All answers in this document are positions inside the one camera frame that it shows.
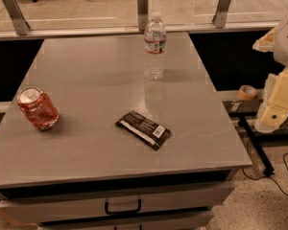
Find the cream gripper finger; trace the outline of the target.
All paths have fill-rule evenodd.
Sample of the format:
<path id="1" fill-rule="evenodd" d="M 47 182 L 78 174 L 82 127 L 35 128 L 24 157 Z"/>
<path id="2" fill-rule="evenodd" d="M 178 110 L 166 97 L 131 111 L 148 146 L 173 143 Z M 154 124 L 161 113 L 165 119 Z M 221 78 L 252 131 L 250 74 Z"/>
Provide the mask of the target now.
<path id="1" fill-rule="evenodd" d="M 269 74 L 263 90 L 254 127 L 261 133 L 272 133 L 288 118 L 288 67 L 278 75 Z"/>
<path id="2" fill-rule="evenodd" d="M 272 52 L 274 50 L 275 35 L 276 28 L 272 28 L 265 35 L 257 39 L 252 48 L 262 53 Z"/>

